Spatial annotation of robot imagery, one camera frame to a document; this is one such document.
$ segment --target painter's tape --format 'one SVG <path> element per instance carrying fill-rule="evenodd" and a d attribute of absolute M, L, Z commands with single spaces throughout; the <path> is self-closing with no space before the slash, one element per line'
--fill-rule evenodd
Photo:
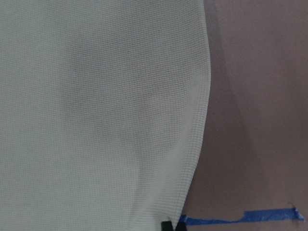
<path fill-rule="evenodd" d="M 298 212 L 296 208 L 284 208 L 284 209 L 270 209 L 270 210 L 257 210 L 257 211 L 245 211 L 244 217 L 236 221 L 228 220 L 203 220 L 193 219 L 187 215 L 182 215 L 180 221 L 185 222 L 187 226 L 192 225 L 214 225 L 214 224 L 232 224 L 241 222 L 262 222 L 269 220 L 302 220 L 304 217 Z"/>

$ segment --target fabric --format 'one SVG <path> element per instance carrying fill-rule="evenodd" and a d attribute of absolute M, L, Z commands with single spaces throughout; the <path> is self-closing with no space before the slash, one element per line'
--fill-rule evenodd
<path fill-rule="evenodd" d="M 4 0 L 0 52 L 0 230 L 176 226 L 210 89 L 202 0 Z"/>

